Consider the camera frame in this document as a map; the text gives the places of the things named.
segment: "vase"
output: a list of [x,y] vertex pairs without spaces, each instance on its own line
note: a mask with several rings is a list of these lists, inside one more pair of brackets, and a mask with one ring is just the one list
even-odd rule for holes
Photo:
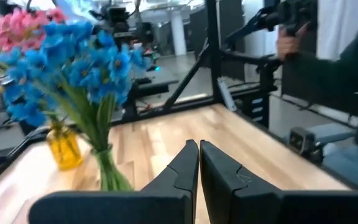
[[82,163],[83,158],[76,141],[76,134],[66,126],[51,125],[47,142],[60,170],[74,169]]
[[112,145],[102,151],[92,150],[100,169],[100,190],[133,190],[127,178],[117,169],[111,154]]

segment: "wooden tabletop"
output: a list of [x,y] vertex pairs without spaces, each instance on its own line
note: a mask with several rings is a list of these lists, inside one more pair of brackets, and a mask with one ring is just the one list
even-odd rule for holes
[[[123,124],[111,129],[113,157],[136,190],[156,177],[187,139],[215,144],[246,168],[280,189],[347,187],[288,150],[221,105]],[[96,190],[98,166],[79,140],[85,160],[59,172],[44,142],[34,144],[0,175],[0,224],[26,224],[39,197],[58,190]],[[196,222],[209,223],[199,180]]]

